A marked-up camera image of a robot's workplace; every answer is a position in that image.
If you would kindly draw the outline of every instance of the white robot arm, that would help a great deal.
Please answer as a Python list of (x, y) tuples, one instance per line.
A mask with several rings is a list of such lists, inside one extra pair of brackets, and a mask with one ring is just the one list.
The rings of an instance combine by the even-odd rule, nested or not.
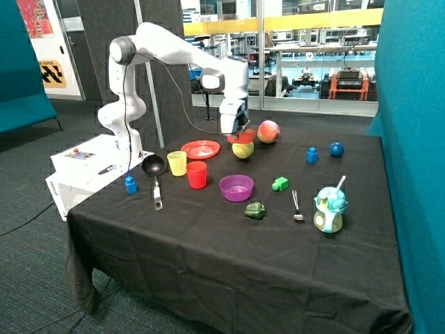
[(135, 35), (116, 38), (110, 45), (110, 89), (117, 102), (99, 110), (99, 121), (117, 136), (117, 145), (130, 159), (142, 156), (139, 133), (129, 122), (145, 114), (145, 103), (136, 94), (135, 68), (151, 60), (164, 64), (194, 64), (202, 68), (201, 84), (210, 93), (224, 94), (220, 106), (221, 133), (236, 136), (244, 132), (248, 120), (248, 63), (228, 56), (222, 60), (192, 46), (161, 26), (142, 23)]

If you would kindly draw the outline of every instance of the white box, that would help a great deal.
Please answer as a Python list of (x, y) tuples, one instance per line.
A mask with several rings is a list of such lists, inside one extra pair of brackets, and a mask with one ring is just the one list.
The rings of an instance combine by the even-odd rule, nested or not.
[[(127, 150), (119, 150), (115, 136), (101, 134), (89, 141), (51, 156), (56, 172), (47, 186), (63, 221), (68, 211), (153, 154), (144, 152), (129, 167)], [(99, 172), (111, 167), (106, 173)]]

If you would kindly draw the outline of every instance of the yellow cup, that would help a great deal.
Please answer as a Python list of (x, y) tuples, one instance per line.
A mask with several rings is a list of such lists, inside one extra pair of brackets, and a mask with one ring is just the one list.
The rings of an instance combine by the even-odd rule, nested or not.
[(174, 151), (167, 155), (170, 170), (174, 176), (182, 176), (187, 173), (187, 153), (183, 151)]

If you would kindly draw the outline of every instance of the teal chair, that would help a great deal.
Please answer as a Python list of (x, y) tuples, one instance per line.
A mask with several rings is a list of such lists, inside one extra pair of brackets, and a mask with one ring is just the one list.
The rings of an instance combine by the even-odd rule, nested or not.
[(16, 1), (2, 0), (1, 9), (0, 134), (57, 120)]
[(413, 333), (445, 333), (445, 4), (387, 0), (375, 69), (381, 136)]

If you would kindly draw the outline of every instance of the green pepper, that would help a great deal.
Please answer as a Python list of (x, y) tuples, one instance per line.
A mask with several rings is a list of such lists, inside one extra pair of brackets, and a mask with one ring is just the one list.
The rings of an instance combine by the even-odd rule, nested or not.
[(255, 202), (245, 207), (244, 213), (247, 217), (261, 219), (266, 213), (266, 208), (260, 202)]

